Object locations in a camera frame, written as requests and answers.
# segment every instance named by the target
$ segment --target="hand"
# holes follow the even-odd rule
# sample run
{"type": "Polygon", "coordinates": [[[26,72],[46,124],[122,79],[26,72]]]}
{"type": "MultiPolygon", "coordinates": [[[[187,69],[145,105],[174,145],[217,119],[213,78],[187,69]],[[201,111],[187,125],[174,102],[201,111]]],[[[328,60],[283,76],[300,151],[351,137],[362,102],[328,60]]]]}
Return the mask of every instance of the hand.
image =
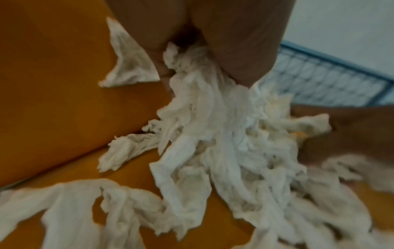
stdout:
{"type": "Polygon", "coordinates": [[[174,72],[163,61],[168,42],[187,47],[202,37],[220,66],[250,87],[271,70],[295,0],[106,0],[152,59],[167,89],[174,72]]]}
{"type": "Polygon", "coordinates": [[[332,132],[305,140],[298,160],[305,165],[320,165],[333,156],[365,155],[394,165],[394,106],[327,108],[292,106],[293,116],[327,113],[332,132]]]}

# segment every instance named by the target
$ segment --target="blue metal frame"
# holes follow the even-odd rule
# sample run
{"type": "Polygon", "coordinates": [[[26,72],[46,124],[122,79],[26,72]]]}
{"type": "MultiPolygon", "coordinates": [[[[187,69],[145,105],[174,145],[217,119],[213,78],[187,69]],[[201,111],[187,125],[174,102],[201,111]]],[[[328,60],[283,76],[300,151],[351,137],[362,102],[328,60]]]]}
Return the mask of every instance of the blue metal frame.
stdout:
{"type": "Polygon", "coordinates": [[[351,62],[347,62],[345,60],[312,50],[308,49],[302,46],[299,46],[297,44],[294,44],[289,41],[282,41],[281,48],[285,48],[287,50],[294,51],[299,54],[306,55],[308,57],[316,58],[319,59],[322,62],[328,62],[332,64],[333,66],[340,66],[345,69],[354,71],[356,73],[362,73],[363,75],[367,75],[379,80],[383,80],[386,82],[385,86],[378,92],[374,97],[372,97],[369,102],[366,104],[367,106],[371,105],[377,105],[379,104],[379,101],[382,100],[385,96],[387,96],[388,93],[390,93],[392,90],[394,90],[394,79],[388,75],[385,75],[383,73],[356,65],[351,62]]]}

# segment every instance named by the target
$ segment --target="orange backrest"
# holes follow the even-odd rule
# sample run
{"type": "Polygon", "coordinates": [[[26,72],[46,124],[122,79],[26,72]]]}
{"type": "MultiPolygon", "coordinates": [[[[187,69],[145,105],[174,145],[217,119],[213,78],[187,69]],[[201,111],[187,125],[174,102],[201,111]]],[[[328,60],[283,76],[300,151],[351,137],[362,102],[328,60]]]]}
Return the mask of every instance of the orange backrest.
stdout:
{"type": "Polygon", "coordinates": [[[0,1],[0,187],[141,129],[160,83],[101,89],[116,61],[101,0],[0,1]]]}

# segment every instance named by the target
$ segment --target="wire mesh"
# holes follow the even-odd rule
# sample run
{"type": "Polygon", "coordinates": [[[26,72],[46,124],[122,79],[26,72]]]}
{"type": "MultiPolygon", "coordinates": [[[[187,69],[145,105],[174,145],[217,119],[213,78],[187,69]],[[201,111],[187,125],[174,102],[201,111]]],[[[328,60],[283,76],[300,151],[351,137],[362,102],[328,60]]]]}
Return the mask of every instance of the wire mesh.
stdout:
{"type": "Polygon", "coordinates": [[[394,81],[382,74],[283,42],[264,83],[275,82],[293,103],[322,106],[394,104],[394,81]]]}

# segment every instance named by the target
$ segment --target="twisted tissue strip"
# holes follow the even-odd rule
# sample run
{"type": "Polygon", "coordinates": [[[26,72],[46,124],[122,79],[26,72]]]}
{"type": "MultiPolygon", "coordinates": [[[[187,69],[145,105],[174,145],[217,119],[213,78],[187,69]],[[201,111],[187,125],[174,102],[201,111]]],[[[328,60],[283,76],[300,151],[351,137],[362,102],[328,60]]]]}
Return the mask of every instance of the twisted tissue strip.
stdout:
{"type": "MultiPolygon", "coordinates": [[[[158,148],[162,156],[149,167],[163,199],[108,179],[3,191],[0,240],[41,210],[46,210],[43,249],[143,249],[141,226],[157,235],[173,230],[180,240],[201,224],[213,184],[234,218],[256,227],[247,244],[233,249],[290,249],[300,243],[309,249],[394,247],[394,236],[371,230],[367,208],[339,182],[340,177],[363,179],[349,171],[350,161],[359,157],[348,156],[347,164],[331,159],[321,168],[298,163],[291,133],[329,132],[328,115],[291,119],[290,96],[259,82],[251,89],[236,85],[206,47],[191,46],[180,54],[169,44],[164,60],[176,71],[170,80],[174,99],[158,110],[160,120],[143,128],[145,134],[115,138],[98,166],[100,172],[117,170],[158,148]],[[104,227],[92,220],[92,205],[101,195],[108,213],[104,227]]],[[[359,168],[363,173],[365,167],[359,168]]]]}

